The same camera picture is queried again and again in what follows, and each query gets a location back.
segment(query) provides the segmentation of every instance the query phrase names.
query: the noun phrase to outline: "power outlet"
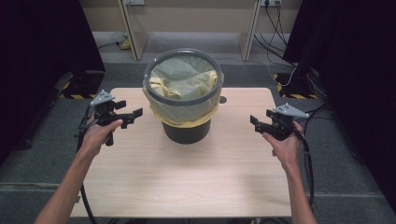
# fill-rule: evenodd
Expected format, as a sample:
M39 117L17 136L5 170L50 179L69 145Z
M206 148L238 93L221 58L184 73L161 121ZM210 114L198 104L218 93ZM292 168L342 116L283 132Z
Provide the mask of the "power outlet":
M268 0L268 7L277 7L282 5L282 0ZM262 7L265 7L265 0L262 0Z
M130 6L143 6L145 5L145 0L123 0L125 5Z

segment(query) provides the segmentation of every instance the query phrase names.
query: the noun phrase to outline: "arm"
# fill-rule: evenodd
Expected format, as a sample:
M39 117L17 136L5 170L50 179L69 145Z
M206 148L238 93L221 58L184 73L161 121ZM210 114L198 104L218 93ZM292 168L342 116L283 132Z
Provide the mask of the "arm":
M294 126L299 132L303 130L297 122L294 122ZM274 148L273 156L276 156L280 160L282 168L285 170L289 185L292 222L294 224L317 223L306 198L301 179L298 163L299 140L296 135L292 133L283 141L277 141L269 133L263 133L262 136Z
M99 154L101 145L107 141L107 135L121 124L122 120L119 119L105 127L97 124L90 127L62 183L41 210L35 223L67 223L93 158Z

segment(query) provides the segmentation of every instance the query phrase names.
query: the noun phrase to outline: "light wood tabletop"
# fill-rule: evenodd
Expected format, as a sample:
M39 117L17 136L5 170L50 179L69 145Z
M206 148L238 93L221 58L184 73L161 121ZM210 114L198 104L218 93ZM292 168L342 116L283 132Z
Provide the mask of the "light wood tabletop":
M254 132L249 116L271 123L275 107L265 88L222 88L227 98L211 120L207 136L181 145L170 140L149 108L142 89L111 91L143 116L114 132L102 146L85 180L96 217L290 217L286 175L272 148ZM86 217L82 200L72 217Z

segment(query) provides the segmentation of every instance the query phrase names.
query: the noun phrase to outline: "forearm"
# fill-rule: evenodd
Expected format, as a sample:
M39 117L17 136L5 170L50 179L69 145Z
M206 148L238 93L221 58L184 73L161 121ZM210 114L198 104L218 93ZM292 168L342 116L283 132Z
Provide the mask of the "forearm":
M93 156L78 152L59 188L53 193L35 223L67 223Z
M289 184L292 223L317 223L305 195L300 169L294 165L285 170Z

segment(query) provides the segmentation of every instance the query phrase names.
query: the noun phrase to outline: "gray carpet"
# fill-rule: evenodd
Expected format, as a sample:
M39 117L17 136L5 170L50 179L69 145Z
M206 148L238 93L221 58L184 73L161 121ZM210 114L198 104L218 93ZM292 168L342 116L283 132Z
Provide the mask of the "gray carpet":
M277 105L289 103L308 111L323 100L281 98L276 84L263 65L224 65L224 88L269 88ZM107 63L100 89L141 87L146 64ZM285 66L271 66L271 73L290 72ZM59 82L63 87L68 76ZM91 100L59 99L42 120L32 139L33 147L13 151L0 168L1 183L49 183L62 180L76 152L74 137L86 106ZM316 209L319 223L396 223L396 216L381 194L367 168L352 154L347 140L330 110L318 114L306 129L311 147ZM305 189L308 190L305 177ZM53 189L35 186L0 186L0 223L32 223ZM109 218L98 218L107 223ZM184 223L183 219L152 219L149 223ZM72 218L70 223L90 223L87 218ZM194 219L192 223L226 223L224 219Z

